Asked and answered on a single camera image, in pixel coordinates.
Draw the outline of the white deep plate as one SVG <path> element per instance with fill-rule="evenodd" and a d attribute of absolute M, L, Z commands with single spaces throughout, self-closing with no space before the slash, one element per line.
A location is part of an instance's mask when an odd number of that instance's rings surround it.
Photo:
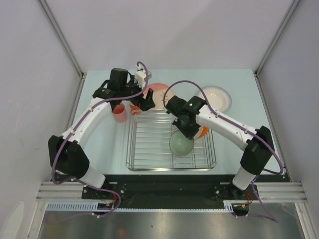
<path fill-rule="evenodd" d="M 223 113 L 231 108 L 232 98 L 225 89 L 218 86 L 206 86 L 202 90 L 213 108 Z"/>

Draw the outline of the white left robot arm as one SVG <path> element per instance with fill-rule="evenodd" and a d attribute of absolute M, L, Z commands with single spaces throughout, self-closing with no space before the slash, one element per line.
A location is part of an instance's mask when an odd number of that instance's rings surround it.
<path fill-rule="evenodd" d="M 142 111 L 155 107 L 153 90 L 148 89 L 151 73 L 146 65 L 137 62 L 137 71 L 114 68 L 109 79 L 94 92 L 92 100 L 81 117 L 61 136 L 51 136 L 48 150 L 51 166 L 51 179 L 55 184 L 55 172 L 59 171 L 70 179 L 91 186 L 99 199 L 109 196 L 110 186 L 106 177 L 90 165 L 84 146 L 103 118 L 110 115 L 123 101 L 129 101 Z"/>

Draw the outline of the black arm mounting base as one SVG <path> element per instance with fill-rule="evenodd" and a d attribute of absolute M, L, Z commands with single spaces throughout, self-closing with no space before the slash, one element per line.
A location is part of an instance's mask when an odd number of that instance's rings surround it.
<path fill-rule="evenodd" d="M 228 175 L 108 175 L 103 185 L 107 192 L 83 188 L 82 199 L 110 200 L 115 191 L 120 195 L 120 207 L 165 209 L 208 209 L 221 206 L 225 200 L 256 200 L 253 189 L 243 193 L 230 188 Z"/>

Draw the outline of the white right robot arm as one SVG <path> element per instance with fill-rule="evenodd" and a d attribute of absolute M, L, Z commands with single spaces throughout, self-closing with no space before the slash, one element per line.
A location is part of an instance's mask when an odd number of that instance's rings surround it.
<path fill-rule="evenodd" d="M 173 96 L 165 106 L 166 112 L 175 116 L 173 125 L 188 139 L 194 139 L 201 127 L 206 127 L 229 141 L 242 151 L 240 168 L 232 179 L 230 195 L 241 200 L 248 194 L 248 186 L 264 170 L 271 156 L 274 144 L 271 131 L 265 127 L 254 128 L 242 124 L 218 110 L 197 96 L 185 101 Z"/>

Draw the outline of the orange and white bowl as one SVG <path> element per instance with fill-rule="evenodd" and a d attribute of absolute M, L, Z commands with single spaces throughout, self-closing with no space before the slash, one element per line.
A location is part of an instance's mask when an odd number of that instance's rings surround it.
<path fill-rule="evenodd" d="M 198 132 L 195 134 L 194 139 L 198 139 L 198 138 L 204 137 L 207 134 L 208 130 L 209 129 L 207 127 L 201 126 L 198 129 Z"/>

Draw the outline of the pink plastic cup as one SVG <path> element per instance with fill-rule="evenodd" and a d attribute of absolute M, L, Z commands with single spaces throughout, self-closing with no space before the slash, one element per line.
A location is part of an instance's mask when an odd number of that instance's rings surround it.
<path fill-rule="evenodd" d="M 126 108 L 124 104 L 118 104 L 112 110 L 112 114 L 116 122 L 123 123 L 127 119 L 127 113 L 126 113 Z"/>

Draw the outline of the pink and cream plate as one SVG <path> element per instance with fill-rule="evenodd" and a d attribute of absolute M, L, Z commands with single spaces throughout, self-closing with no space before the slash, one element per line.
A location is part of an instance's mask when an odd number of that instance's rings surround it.
<path fill-rule="evenodd" d="M 163 100 L 165 100 L 165 104 L 167 104 L 169 99 L 174 96 L 173 89 L 170 89 L 164 97 L 164 94 L 168 88 L 169 86 L 163 83 L 154 83 L 148 85 L 147 89 L 144 91 L 144 98 L 146 97 L 149 89 L 154 91 L 153 102 L 155 107 L 151 108 L 151 110 L 164 110 Z"/>

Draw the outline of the green ceramic bowl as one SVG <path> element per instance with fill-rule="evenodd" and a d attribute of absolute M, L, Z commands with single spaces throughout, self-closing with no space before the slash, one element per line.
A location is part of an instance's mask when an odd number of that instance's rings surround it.
<path fill-rule="evenodd" d="M 194 139 L 188 139 L 178 130 L 172 134 L 169 140 L 169 147 L 174 155 L 183 157 L 193 150 Z"/>

